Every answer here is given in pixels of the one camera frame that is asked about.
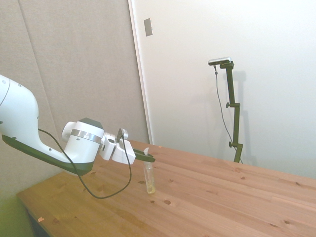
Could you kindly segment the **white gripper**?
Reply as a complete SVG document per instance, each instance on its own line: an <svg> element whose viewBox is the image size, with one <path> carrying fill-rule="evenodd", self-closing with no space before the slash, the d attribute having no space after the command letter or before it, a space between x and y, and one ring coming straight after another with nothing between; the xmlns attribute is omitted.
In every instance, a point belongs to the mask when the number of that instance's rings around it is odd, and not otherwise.
<svg viewBox="0 0 316 237"><path fill-rule="evenodd" d="M101 140L99 155L104 160L112 159L123 164L133 164L135 159L144 162L155 162L156 159L148 151L148 147L143 151L132 148L131 143L122 138L117 142L115 135L106 132Z"/></svg>

